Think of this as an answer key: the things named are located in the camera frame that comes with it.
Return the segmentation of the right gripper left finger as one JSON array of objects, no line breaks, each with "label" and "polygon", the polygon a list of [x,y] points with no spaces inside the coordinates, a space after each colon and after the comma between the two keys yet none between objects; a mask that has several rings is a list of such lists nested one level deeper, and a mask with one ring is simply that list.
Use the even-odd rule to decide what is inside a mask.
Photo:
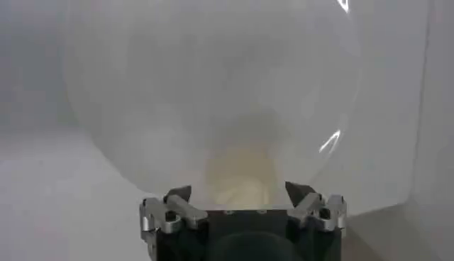
[{"label": "right gripper left finger", "polygon": [[197,230],[209,219],[208,212],[189,203],[192,187],[169,190],[161,199],[144,198],[139,204],[140,238],[148,242],[158,231],[173,234],[182,228]]}]

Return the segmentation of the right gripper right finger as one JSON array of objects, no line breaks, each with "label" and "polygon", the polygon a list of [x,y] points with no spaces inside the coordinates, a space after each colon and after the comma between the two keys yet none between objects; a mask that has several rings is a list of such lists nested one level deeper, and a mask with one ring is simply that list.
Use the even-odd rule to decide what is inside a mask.
[{"label": "right gripper right finger", "polygon": [[321,231],[346,229],[347,202],[343,196],[332,194],[324,199],[311,186],[294,182],[285,182],[285,189],[293,206],[287,209],[287,215],[301,227],[314,221]]}]

